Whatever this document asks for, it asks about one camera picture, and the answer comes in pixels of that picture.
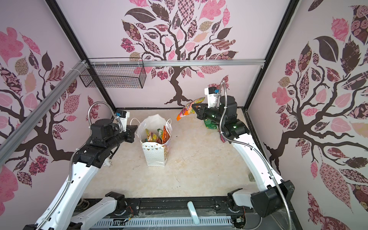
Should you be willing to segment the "green small snack packet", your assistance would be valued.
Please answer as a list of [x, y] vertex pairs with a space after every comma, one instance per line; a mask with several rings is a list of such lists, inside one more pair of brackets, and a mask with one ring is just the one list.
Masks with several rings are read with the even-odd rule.
[[204, 124], [205, 124], [207, 129], [213, 129], [213, 130], [218, 129], [218, 124], [214, 121], [209, 120], [209, 119], [205, 119]]

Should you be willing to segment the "orange skittles style packet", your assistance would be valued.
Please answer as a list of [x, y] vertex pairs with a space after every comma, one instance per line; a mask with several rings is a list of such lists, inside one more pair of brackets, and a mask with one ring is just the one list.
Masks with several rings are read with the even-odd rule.
[[205, 97], [200, 97], [195, 99], [192, 102], [189, 102], [187, 105], [184, 106], [184, 108], [181, 110], [181, 112], [178, 114], [176, 120], [179, 121], [181, 118], [183, 118], [184, 116], [190, 115], [190, 114], [194, 114], [195, 111], [192, 108], [192, 105], [194, 104], [200, 104], [205, 100]]

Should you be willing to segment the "yellow pink candy packet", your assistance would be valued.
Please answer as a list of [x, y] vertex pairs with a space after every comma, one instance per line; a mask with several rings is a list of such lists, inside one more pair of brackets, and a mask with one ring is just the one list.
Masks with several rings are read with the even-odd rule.
[[152, 131], [149, 131], [148, 129], [145, 129], [147, 137], [145, 138], [145, 142], [156, 142], [158, 144], [162, 144], [162, 138], [163, 138], [163, 130], [157, 129], [157, 131], [154, 133]]

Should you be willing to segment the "white paper gift bag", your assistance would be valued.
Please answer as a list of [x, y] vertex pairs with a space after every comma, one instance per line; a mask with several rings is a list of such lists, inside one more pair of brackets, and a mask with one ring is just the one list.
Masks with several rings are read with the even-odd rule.
[[[171, 119], [166, 120], [160, 115], [156, 114], [147, 117], [143, 121], [139, 121], [138, 119], [133, 118], [130, 124], [138, 125], [138, 129], [135, 132], [135, 135], [140, 141], [147, 165], [155, 167], [164, 167], [168, 160], [171, 148], [170, 144], [173, 133], [172, 120]], [[170, 134], [170, 139], [165, 144], [158, 144], [156, 142], [145, 142], [145, 138], [147, 137], [145, 129], [148, 129], [149, 131], [155, 133], [157, 129], [163, 130], [164, 126], [167, 127]]]

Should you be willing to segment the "purple candy packet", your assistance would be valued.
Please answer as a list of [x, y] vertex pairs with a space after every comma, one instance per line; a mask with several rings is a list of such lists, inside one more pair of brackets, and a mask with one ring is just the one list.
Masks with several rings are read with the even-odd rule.
[[220, 133], [220, 139], [223, 143], [227, 142], [226, 138], [223, 136], [223, 133]]

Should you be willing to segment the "orange snack packet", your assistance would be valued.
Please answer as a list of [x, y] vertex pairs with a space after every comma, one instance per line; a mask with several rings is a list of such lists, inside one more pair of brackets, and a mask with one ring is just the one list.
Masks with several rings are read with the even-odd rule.
[[170, 139], [170, 134], [166, 126], [163, 127], [162, 144], [165, 144]]

